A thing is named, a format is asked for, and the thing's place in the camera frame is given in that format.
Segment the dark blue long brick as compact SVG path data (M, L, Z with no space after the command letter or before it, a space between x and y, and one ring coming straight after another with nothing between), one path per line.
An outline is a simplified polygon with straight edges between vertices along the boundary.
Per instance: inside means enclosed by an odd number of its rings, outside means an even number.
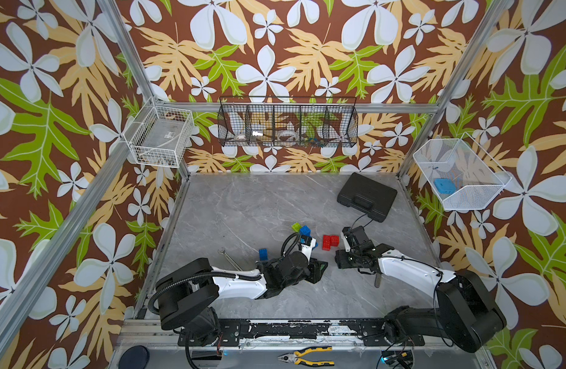
M300 227L299 234L302 235L302 236L310 237L311 236L311 229L308 226L304 225L304 226Z

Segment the red long brick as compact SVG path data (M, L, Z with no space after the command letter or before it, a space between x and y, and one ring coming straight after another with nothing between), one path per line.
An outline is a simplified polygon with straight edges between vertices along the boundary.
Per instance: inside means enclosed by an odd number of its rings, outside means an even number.
M321 249L326 252L332 249L332 237L330 235L323 236Z

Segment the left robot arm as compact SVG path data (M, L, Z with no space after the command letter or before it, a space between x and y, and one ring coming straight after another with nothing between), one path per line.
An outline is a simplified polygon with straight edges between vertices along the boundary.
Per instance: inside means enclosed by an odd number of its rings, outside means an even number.
M295 233L286 241L292 244L283 245L278 258L258 261L249 271L224 270L197 258L158 281L147 308L160 317L164 331L177 331L186 343L212 344L222 335L214 301L270 299L303 281L321 281L328 263L312 257L315 239Z

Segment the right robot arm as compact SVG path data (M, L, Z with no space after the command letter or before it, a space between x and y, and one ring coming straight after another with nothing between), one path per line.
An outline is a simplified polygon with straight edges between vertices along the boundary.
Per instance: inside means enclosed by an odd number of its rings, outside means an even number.
M453 272L418 261L387 244L374 244L364 227L346 227L336 251L339 269L364 269L388 276L424 292L428 308L401 306L384 318L386 341L401 343L416 336L447 338L474 353L507 326L507 320L481 278L474 272Z

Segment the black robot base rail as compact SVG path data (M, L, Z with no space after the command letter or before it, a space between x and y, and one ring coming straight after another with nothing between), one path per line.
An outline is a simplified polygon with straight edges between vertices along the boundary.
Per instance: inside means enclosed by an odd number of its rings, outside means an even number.
M283 341L318 341L320 339L353 340L358 346L382 347L390 344L423 346L421 335L407 336L398 326L383 318L354 319L219 319L217 328L189 337L192 346L220 344L240 347L245 341L281 338Z

